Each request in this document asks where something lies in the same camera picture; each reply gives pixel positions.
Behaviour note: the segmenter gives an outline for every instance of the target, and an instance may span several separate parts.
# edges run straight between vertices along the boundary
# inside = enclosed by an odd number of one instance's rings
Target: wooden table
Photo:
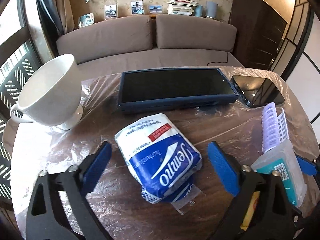
[[[286,100],[283,108],[295,152],[310,160],[319,156],[316,136],[307,115],[276,73],[234,67],[220,69],[229,79],[233,74],[270,78]],[[206,239],[232,200],[208,160],[208,143],[217,141],[241,164],[251,165],[261,155],[262,107],[249,109],[237,101],[226,106],[165,111],[163,113],[203,157],[203,166],[194,179],[195,185],[205,195],[185,215],[180,215],[169,203],[152,205],[146,202],[141,197],[139,183],[125,165],[114,135],[139,118],[154,113],[124,115],[117,109],[120,76],[110,75],[91,82],[83,98],[84,118],[66,133],[58,133],[37,123],[20,124],[12,155],[11,190],[17,223],[23,236],[27,208],[39,171],[65,171],[94,153],[104,140],[112,144],[113,155],[95,190],[87,195],[87,200],[114,239]],[[308,191],[300,209],[307,215],[319,199],[319,189],[313,177],[304,175],[304,179]],[[61,200],[72,228],[80,232],[65,194],[61,194]]]

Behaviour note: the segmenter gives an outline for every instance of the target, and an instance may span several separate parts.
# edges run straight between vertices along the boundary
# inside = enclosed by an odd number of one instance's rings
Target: black cable
[[[207,64],[207,66],[209,67],[209,64],[212,64],[212,63],[228,63],[228,61],[229,61],[229,52],[227,52],[227,62],[218,62],[218,61],[214,61],[214,62],[209,62],[208,64]]]

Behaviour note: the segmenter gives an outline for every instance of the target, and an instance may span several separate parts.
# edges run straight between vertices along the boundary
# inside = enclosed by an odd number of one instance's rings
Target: stack of books
[[[168,14],[192,15],[197,2],[192,0],[170,0]]]

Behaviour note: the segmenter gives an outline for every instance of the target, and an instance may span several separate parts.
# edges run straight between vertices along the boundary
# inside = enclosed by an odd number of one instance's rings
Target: photograph
[[[106,5],[105,10],[105,20],[118,18],[117,4]]]
[[[85,26],[88,26],[91,24],[94,24],[93,13],[83,15],[83,16],[79,17],[79,19],[78,19],[79,28],[82,28],[82,27],[85,27]]]
[[[162,13],[162,5],[149,5],[149,14]]]
[[[131,14],[144,14],[143,1],[131,1]]]

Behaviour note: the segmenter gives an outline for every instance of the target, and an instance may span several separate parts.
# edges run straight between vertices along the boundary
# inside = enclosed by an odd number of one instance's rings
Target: teacup handle
[[[35,122],[33,120],[31,120],[29,117],[26,118],[26,115],[24,114],[23,117],[17,117],[14,114],[15,110],[20,110],[18,108],[18,104],[14,104],[13,106],[11,106],[11,110],[10,110],[10,117],[13,121],[15,121],[16,123],[29,123],[29,122]]]

